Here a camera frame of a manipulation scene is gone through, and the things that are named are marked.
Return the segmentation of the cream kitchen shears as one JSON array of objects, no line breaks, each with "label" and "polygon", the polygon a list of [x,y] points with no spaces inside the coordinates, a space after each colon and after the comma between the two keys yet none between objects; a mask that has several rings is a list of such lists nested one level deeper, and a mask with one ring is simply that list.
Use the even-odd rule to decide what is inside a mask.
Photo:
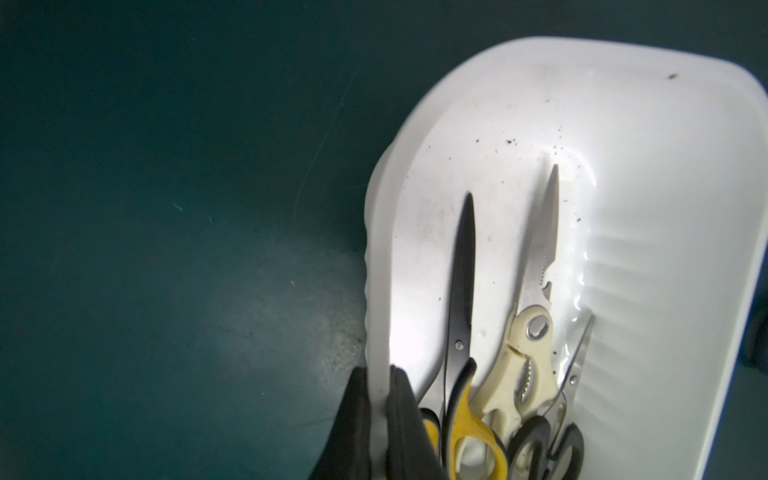
[{"label": "cream kitchen shears", "polygon": [[498,355],[470,402],[475,415],[490,418],[492,430],[505,445],[558,392],[552,366],[552,284],[545,280],[556,259],[558,221],[559,167],[555,165],[541,204],[531,214],[518,289]]}]

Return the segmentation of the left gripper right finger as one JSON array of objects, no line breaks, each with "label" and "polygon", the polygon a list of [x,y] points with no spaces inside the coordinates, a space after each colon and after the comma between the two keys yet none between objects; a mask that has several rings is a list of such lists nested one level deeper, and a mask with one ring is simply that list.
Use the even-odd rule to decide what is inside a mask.
[{"label": "left gripper right finger", "polygon": [[394,365],[390,366],[386,417],[386,478],[447,479],[424,427],[408,376]]}]

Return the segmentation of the small black handled scissors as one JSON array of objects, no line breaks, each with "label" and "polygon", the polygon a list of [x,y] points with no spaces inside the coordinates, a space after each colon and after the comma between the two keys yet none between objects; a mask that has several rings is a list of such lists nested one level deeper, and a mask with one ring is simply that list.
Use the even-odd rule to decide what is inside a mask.
[{"label": "small black handled scissors", "polygon": [[573,410],[595,318],[587,321],[556,395],[539,404],[507,449],[510,479],[577,479],[585,443]]}]

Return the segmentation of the green table mat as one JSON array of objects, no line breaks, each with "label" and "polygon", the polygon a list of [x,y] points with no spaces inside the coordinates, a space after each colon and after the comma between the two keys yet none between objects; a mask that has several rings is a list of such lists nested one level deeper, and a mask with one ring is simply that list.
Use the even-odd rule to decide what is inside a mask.
[{"label": "green table mat", "polygon": [[364,361],[379,156],[538,35],[767,78],[763,1],[3,2],[2,477],[307,477]]}]

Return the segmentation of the yellow black handled scissors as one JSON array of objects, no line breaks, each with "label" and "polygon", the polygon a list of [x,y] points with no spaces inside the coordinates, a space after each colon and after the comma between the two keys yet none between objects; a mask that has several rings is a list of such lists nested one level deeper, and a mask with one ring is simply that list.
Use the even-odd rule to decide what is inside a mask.
[{"label": "yellow black handled scissors", "polygon": [[453,251],[445,344],[419,401],[427,435],[451,479],[506,479],[509,460],[498,435],[470,409],[477,364],[470,355],[475,282],[473,196],[463,202]]}]

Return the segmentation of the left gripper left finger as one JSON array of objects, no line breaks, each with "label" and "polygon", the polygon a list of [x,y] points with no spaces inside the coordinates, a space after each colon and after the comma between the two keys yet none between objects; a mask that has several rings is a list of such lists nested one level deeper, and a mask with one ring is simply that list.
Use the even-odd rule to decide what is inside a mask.
[{"label": "left gripper left finger", "polygon": [[367,368],[355,367],[349,377],[324,450],[310,479],[369,480],[371,405]]}]

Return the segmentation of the white plastic storage box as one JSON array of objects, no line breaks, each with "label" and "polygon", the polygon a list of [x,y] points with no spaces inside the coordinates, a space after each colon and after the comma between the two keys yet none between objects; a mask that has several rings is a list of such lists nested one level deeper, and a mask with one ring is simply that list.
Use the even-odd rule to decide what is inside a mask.
[{"label": "white plastic storage box", "polygon": [[531,211],[560,173],[554,360],[594,332],[574,402],[586,479],[698,479],[767,243],[767,96],[730,62],[529,37],[487,49],[416,105],[365,199],[371,458],[389,368],[422,392],[444,339],[454,235],[475,203],[471,353],[501,345]]}]

